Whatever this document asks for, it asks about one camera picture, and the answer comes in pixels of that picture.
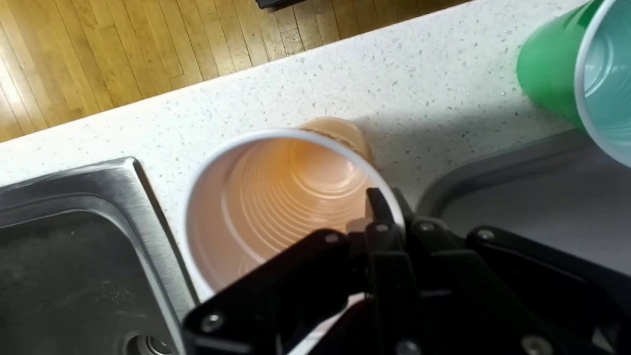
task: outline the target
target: green plastic container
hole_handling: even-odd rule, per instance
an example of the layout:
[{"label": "green plastic container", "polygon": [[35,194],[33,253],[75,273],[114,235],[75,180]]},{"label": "green plastic container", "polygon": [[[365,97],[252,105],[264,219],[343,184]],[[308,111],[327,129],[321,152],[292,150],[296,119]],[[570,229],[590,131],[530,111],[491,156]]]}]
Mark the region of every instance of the green plastic container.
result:
[{"label": "green plastic container", "polygon": [[576,60],[599,6],[601,0],[593,0],[540,28],[526,40],[517,62],[522,91],[574,127],[582,127],[574,97]]}]

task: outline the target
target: white speckled countertop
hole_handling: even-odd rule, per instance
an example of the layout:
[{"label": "white speckled countertop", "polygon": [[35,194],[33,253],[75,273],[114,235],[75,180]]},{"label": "white speckled countertop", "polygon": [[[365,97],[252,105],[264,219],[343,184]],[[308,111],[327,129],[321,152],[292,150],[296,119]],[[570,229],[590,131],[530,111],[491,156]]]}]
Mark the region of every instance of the white speckled countertop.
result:
[{"label": "white speckled countertop", "polygon": [[[343,117],[365,129],[379,170],[416,206],[446,172],[568,129],[522,97],[515,60],[528,34],[578,4],[477,0],[24,137],[0,144],[0,186],[136,156],[183,243],[185,192],[219,144]],[[195,273],[193,284],[211,296]]]}]

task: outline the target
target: stainless steel sink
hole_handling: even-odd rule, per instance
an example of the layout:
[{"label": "stainless steel sink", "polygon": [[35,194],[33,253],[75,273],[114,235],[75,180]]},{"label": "stainless steel sink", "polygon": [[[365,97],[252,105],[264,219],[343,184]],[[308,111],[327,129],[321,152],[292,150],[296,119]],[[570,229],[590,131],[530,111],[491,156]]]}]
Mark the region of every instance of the stainless steel sink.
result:
[{"label": "stainless steel sink", "polygon": [[181,353],[197,304],[132,158],[0,190],[0,353]]},{"label": "stainless steel sink", "polygon": [[416,211],[457,235],[493,225],[631,275],[631,170],[582,133],[448,174]]}]

